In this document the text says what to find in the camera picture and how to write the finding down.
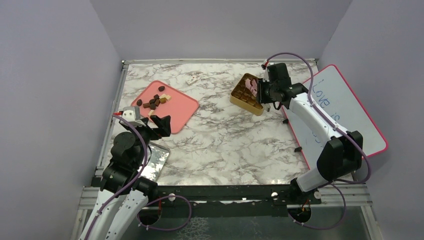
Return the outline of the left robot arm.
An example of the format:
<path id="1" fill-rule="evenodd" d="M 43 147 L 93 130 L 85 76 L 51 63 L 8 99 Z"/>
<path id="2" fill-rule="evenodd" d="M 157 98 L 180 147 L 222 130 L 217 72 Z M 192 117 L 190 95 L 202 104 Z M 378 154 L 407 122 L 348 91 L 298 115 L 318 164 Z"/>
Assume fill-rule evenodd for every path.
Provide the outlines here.
<path id="1" fill-rule="evenodd" d="M 149 163 L 149 143 L 171 135 L 171 117 L 145 117 L 139 120 L 140 126 L 122 115 L 114 118 L 126 131 L 114 139 L 112 158 L 102 173 L 81 240 L 121 239 L 137 213 L 157 200 L 158 184 L 142 173 Z"/>

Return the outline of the pink silicone tongs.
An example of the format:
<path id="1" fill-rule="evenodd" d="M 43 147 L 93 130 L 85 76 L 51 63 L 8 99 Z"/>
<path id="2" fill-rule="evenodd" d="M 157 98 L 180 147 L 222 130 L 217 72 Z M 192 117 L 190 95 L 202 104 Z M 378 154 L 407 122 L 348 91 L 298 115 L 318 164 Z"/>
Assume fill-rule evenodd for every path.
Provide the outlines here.
<path id="1" fill-rule="evenodd" d="M 256 98 L 257 97 L 257 80 L 247 78 L 245 80 L 245 87 L 251 92 L 251 94 Z M 271 106 L 268 103 L 262 103 L 266 112 L 270 112 Z"/>

